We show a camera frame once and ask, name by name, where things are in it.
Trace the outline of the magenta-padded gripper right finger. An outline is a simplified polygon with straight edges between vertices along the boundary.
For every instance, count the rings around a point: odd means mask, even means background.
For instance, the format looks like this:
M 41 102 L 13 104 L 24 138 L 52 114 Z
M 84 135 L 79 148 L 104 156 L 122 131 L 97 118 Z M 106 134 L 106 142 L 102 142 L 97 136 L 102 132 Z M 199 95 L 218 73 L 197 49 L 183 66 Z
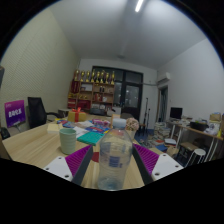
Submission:
M 145 185 L 182 169 L 168 154 L 158 155 L 141 145 L 133 145 L 133 156 Z

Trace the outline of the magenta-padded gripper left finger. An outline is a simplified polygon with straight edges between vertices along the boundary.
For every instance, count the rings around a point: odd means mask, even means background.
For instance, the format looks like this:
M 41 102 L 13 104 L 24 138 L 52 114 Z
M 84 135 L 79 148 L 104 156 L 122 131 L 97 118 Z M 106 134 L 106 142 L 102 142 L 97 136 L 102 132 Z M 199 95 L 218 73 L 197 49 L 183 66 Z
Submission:
M 92 156 L 93 146 L 87 145 L 67 157 L 56 157 L 44 167 L 44 170 L 76 185 L 81 185 Z

